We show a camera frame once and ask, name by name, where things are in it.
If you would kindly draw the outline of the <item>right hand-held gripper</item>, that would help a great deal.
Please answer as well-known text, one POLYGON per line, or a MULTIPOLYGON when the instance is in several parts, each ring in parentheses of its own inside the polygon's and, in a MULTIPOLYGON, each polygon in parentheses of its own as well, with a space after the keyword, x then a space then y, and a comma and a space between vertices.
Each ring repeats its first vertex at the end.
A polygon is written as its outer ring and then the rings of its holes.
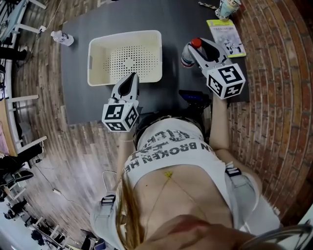
POLYGON ((217 43, 200 38, 201 47, 188 44, 188 51, 202 71, 207 71, 206 85, 221 100, 241 94, 246 79, 237 63, 232 63, 225 50, 217 43), (214 62, 225 66, 213 68, 214 62))

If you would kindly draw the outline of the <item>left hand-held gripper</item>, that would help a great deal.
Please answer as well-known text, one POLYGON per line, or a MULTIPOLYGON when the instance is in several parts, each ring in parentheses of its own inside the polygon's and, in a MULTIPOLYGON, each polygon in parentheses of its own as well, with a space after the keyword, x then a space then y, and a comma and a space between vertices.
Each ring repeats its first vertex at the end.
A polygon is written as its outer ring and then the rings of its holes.
POLYGON ((130 132, 138 113, 139 76, 133 72, 119 80, 112 90, 112 97, 104 104, 102 123, 110 132, 130 132))

